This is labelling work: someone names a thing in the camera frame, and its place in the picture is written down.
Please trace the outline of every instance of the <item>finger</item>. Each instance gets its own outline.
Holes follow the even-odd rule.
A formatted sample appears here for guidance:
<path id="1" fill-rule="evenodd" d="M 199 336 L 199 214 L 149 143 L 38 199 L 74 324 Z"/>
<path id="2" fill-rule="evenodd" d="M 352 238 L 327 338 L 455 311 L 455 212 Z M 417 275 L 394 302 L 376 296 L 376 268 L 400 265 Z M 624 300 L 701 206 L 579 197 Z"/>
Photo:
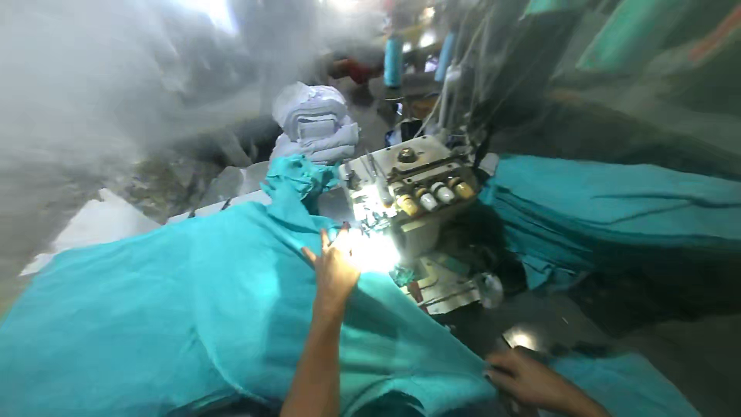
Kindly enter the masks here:
<path id="1" fill-rule="evenodd" d="M 327 236 L 327 229 L 320 230 L 319 235 L 322 237 L 322 250 L 329 249 L 329 236 Z"/>
<path id="2" fill-rule="evenodd" d="M 494 367 L 503 368 L 513 374 L 517 371 L 517 357 L 515 352 L 510 349 L 506 352 L 490 353 L 486 355 L 485 360 Z"/>
<path id="3" fill-rule="evenodd" d="M 303 248 L 301 248 L 301 252 L 303 252 L 306 259 L 311 262 L 311 265 L 316 265 L 316 255 L 314 254 L 314 252 L 311 251 L 311 249 L 304 246 Z"/>
<path id="4" fill-rule="evenodd" d="M 517 381 L 506 373 L 497 370 L 485 370 L 484 375 L 497 388 L 508 393 L 515 393 L 517 391 Z"/>

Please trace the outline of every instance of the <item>turquoise cloth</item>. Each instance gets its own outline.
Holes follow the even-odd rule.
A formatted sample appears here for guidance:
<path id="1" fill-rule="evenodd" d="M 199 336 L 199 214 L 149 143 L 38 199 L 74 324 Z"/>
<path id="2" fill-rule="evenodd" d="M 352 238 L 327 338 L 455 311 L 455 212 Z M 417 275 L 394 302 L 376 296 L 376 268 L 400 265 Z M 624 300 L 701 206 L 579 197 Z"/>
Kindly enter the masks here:
<path id="1" fill-rule="evenodd" d="M 319 228 L 332 226 L 301 197 L 327 188 L 331 172 L 304 157 L 275 160 L 265 186 L 270 206 L 245 203 L 57 255 L 0 328 L 3 416 L 161 416 L 238 395 L 280 402 L 316 291 L 300 248 L 318 252 Z M 496 394 L 483 361 L 387 275 L 361 275 L 340 363 L 344 416 L 386 393 L 415 398 L 407 405 L 427 416 Z M 629 375 L 581 375 L 574 380 L 588 392 L 605 380 L 627 384 L 657 409 L 672 410 L 665 398 L 681 396 L 663 379 L 672 395 Z"/>
<path id="2" fill-rule="evenodd" d="M 479 200 L 505 226 L 528 285 L 568 286 L 652 249 L 741 252 L 741 183 L 653 165 L 503 157 Z"/>
<path id="3" fill-rule="evenodd" d="M 553 369 L 583 388 L 614 417 L 700 417 L 679 390 L 641 355 L 561 358 Z M 541 417 L 555 416 L 540 413 Z"/>

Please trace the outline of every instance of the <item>folded cloth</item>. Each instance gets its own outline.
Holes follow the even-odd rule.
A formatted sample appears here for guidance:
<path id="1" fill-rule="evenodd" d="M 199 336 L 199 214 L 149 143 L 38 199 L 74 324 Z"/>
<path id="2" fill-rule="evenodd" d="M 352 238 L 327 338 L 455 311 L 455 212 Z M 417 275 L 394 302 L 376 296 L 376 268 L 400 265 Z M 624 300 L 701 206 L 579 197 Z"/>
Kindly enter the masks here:
<path id="1" fill-rule="evenodd" d="M 308 139 L 300 139 L 298 144 L 303 148 L 310 149 L 312 151 L 324 151 L 326 149 L 336 148 L 338 146 L 358 144 L 360 130 L 357 123 L 351 123 L 344 125 L 337 130 L 334 134 L 328 137 L 311 137 Z"/>
<path id="2" fill-rule="evenodd" d="M 298 142 L 306 138 L 332 136 L 338 127 L 335 114 L 301 117 L 298 119 Z"/>
<path id="3" fill-rule="evenodd" d="M 342 126 L 334 135 L 311 141 L 292 142 L 287 134 L 281 134 L 276 140 L 270 160 L 290 155 L 304 155 L 314 163 L 334 163 L 355 155 L 358 143 L 358 125 L 352 123 Z"/>
<path id="4" fill-rule="evenodd" d="M 279 157 L 289 157 L 291 155 L 303 155 L 308 160 L 314 163 L 331 164 L 334 162 L 341 161 L 345 158 L 351 158 L 355 155 L 355 146 L 343 145 L 335 147 L 327 147 L 326 142 L 318 140 L 312 142 L 308 147 L 303 147 L 297 142 L 291 142 L 288 135 L 281 134 L 276 140 L 275 148 L 273 153 L 270 155 L 270 161 Z M 314 148 L 324 148 L 318 151 L 314 151 Z"/>
<path id="5" fill-rule="evenodd" d="M 653 165 L 502 157 L 479 194 L 533 288 L 667 248 L 741 253 L 741 183 Z"/>
<path id="6" fill-rule="evenodd" d="M 297 82 L 285 87 L 273 101 L 273 118 L 292 141 L 299 138 L 299 120 L 348 115 L 345 98 L 334 87 Z"/>
<path id="7" fill-rule="evenodd" d="M 357 124 L 355 122 L 353 122 L 352 118 L 350 118 L 349 116 L 345 116 L 345 117 L 341 118 L 340 120 L 338 120 L 337 121 L 337 124 L 336 124 L 336 129 L 334 131 L 332 131 L 332 133 L 330 133 L 330 134 L 326 134 L 326 135 L 323 135 L 323 136 L 313 135 L 313 136 L 300 137 L 300 138 L 298 138 L 298 140 L 296 142 L 298 142 L 299 144 L 301 144 L 301 146 L 306 146 L 306 145 L 308 145 L 308 144 L 310 144 L 312 142 L 315 142 L 317 140 L 328 139 L 328 138 L 332 137 L 334 134 L 338 133 L 339 130 L 342 129 L 343 127 L 345 127 L 347 125 L 352 125 L 352 124 L 355 124 L 355 127 L 353 128 L 353 131 L 352 132 L 344 132 L 343 133 L 343 134 L 350 134 L 351 136 L 349 136 L 349 137 L 342 137 L 343 134 L 340 134 L 340 136 L 337 137 L 337 139 L 335 139 L 335 142 L 337 143 L 336 146 L 357 145 L 358 144 L 358 138 L 359 138 L 360 129 L 357 127 Z"/>

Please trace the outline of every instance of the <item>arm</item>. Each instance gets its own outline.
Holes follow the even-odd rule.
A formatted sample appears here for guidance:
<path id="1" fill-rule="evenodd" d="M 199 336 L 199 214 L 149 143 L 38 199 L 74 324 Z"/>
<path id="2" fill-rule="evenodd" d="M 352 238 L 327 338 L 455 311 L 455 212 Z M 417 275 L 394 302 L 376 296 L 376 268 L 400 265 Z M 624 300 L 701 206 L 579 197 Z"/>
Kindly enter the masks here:
<path id="1" fill-rule="evenodd" d="M 520 349 L 487 356 L 486 361 L 493 369 L 486 370 L 486 375 L 492 384 L 526 407 L 569 417 L 610 417 L 607 410 L 584 391 Z"/>
<path id="2" fill-rule="evenodd" d="M 339 331 L 345 302 L 360 277 L 350 263 L 348 227 L 329 244 L 322 230 L 322 256 L 302 248 L 316 270 L 316 297 L 311 326 L 281 417 L 339 415 Z"/>

